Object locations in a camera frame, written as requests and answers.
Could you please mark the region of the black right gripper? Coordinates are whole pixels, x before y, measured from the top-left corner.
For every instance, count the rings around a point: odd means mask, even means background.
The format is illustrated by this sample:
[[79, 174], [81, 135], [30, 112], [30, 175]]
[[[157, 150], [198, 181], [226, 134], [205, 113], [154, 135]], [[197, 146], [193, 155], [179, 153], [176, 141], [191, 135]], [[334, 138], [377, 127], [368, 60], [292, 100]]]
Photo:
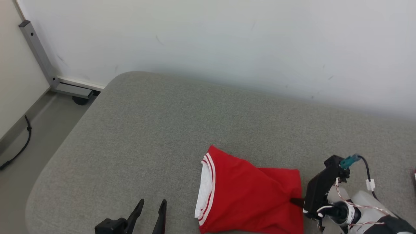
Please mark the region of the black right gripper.
[[291, 198], [290, 203], [303, 208], [307, 218], [319, 219], [317, 210], [327, 204], [327, 193], [336, 178], [336, 169], [324, 169], [309, 181], [305, 198]]

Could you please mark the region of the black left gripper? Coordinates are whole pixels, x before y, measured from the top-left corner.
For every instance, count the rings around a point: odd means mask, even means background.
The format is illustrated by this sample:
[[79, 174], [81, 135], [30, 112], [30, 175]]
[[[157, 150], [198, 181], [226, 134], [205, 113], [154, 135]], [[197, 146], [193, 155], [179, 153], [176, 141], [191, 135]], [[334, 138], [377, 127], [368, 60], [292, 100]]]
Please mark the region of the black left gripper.
[[[126, 219], [104, 219], [95, 226], [95, 234], [132, 234], [136, 221], [140, 217], [144, 199], [141, 199], [129, 218]], [[167, 201], [163, 199], [158, 210], [158, 219], [153, 228], [152, 234], [165, 234], [165, 223], [167, 215]]]

